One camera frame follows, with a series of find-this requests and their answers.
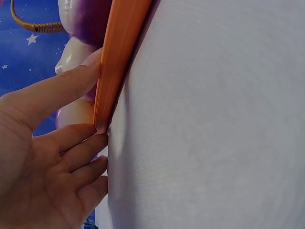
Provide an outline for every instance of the white star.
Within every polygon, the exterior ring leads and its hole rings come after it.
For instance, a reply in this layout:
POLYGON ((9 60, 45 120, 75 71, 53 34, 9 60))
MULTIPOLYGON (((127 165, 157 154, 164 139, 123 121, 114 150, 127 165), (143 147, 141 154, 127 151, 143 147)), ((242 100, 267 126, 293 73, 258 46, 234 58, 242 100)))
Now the white star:
POLYGON ((34 34, 32 33, 32 35, 29 38, 26 39, 27 41, 29 41, 28 45, 30 45, 32 43, 36 43, 36 38, 37 37, 38 37, 38 35, 34 36, 34 34))

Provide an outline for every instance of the wicker basket handle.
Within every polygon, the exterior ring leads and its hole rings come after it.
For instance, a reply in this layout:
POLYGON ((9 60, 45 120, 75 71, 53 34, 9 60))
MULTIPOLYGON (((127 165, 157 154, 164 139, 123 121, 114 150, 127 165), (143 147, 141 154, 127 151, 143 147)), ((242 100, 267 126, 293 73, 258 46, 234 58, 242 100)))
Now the wicker basket handle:
POLYGON ((43 33, 51 33, 51 32, 65 32, 64 27, 62 26, 61 22, 51 22, 51 23, 29 23, 20 19, 14 8, 15 0, 11 0, 10 3, 10 12, 17 24, 21 27, 25 28, 26 30, 32 32, 43 32, 43 33))

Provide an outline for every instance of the blue starry backdrop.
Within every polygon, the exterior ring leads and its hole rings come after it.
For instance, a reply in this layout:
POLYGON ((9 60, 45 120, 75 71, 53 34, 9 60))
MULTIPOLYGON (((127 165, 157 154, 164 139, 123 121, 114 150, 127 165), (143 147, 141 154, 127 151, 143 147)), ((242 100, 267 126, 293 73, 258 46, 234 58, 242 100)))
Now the blue starry backdrop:
MULTIPOLYGON (((27 22, 60 21, 56 0, 15 0, 15 11, 27 22)), ((68 40, 65 32, 25 30, 13 20, 10 0, 0 0, 0 96, 54 76, 54 67, 68 40)), ((54 119, 55 113, 33 135, 54 130, 54 119)))

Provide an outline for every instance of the orange plastic edge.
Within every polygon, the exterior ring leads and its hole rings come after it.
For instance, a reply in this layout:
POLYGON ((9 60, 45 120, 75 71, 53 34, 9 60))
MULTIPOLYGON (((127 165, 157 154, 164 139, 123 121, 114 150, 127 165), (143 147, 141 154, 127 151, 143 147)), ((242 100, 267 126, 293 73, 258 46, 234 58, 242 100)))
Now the orange plastic edge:
POLYGON ((106 133, 108 129, 124 71, 151 2, 152 0, 112 1, 93 114, 98 133, 106 133))

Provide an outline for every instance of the white surface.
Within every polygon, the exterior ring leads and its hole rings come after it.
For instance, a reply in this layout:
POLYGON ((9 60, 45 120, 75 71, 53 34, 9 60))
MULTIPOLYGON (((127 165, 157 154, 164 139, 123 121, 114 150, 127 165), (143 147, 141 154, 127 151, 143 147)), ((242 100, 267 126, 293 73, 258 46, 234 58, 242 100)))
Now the white surface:
POLYGON ((109 150, 115 229, 303 229, 305 2, 161 0, 109 150))
MULTIPOLYGON (((108 156, 108 147, 105 148, 103 151, 101 151, 98 156, 108 156)), ((102 202, 99 204, 99 206, 95 209, 95 224, 100 229, 112 229, 112 221, 111 216, 108 208, 108 196, 106 196, 102 202)))

